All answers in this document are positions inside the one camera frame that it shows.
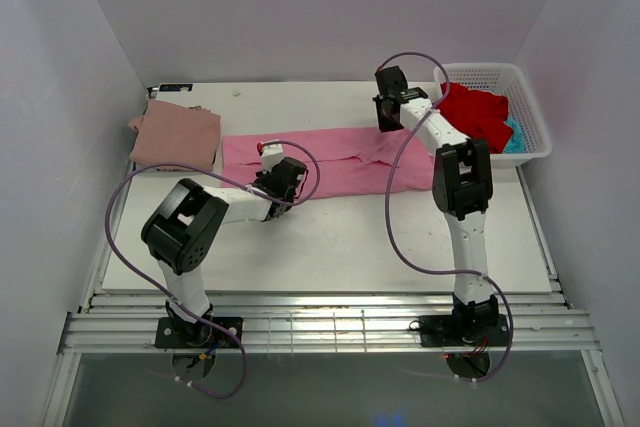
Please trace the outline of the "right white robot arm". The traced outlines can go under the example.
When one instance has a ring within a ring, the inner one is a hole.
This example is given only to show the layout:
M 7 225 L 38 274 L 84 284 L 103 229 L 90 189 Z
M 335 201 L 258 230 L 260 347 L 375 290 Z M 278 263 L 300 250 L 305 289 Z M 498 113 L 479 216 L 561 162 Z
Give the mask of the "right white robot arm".
M 423 326 L 426 334 L 452 338 L 464 344 L 484 339 L 499 324 L 498 300 L 488 279 L 485 221 L 493 196 L 489 145 L 457 130 L 436 109 L 426 92 L 411 88 L 397 66 L 380 67 L 375 73 L 378 95 L 374 98 L 383 132 L 407 129 L 387 180 L 385 223 L 392 249 L 411 269 L 433 276 L 455 277 L 452 313 Z M 392 232 L 390 193 L 404 150 L 419 139 L 434 157 L 432 195 L 447 222 L 454 268 L 447 271 L 421 268 L 402 254 Z

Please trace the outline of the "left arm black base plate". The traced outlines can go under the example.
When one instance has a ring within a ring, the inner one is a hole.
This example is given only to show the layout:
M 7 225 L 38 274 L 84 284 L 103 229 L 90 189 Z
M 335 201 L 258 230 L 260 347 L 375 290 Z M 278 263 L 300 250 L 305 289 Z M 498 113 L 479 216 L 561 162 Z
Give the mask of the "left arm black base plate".
M 179 317 L 163 317 L 158 321 L 154 347 L 158 349 L 203 349 L 237 348 L 238 343 L 231 337 L 196 321 L 190 323 Z

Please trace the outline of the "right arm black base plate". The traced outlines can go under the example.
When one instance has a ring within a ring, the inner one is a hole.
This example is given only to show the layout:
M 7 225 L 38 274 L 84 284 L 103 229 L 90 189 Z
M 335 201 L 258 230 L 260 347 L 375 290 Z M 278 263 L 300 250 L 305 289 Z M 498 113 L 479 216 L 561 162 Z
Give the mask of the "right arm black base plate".
M 506 347 L 511 334 L 494 294 L 485 301 L 468 304 L 453 296 L 450 314 L 419 316 L 409 330 L 419 335 L 422 347 Z

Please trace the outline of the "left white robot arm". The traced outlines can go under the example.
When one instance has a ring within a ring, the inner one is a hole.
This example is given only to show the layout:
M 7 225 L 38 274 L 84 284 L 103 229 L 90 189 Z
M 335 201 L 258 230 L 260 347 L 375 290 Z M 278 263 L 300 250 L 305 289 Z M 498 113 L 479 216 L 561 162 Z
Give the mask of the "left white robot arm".
M 306 165 L 285 157 L 256 174 L 247 191 L 209 188 L 180 180 L 144 224 L 141 239 L 175 296 L 166 304 L 173 328 L 190 346 L 212 334 L 212 306 L 205 293 L 201 264 L 225 224 L 276 219 L 291 209 Z M 191 312 L 180 308 L 185 305 Z

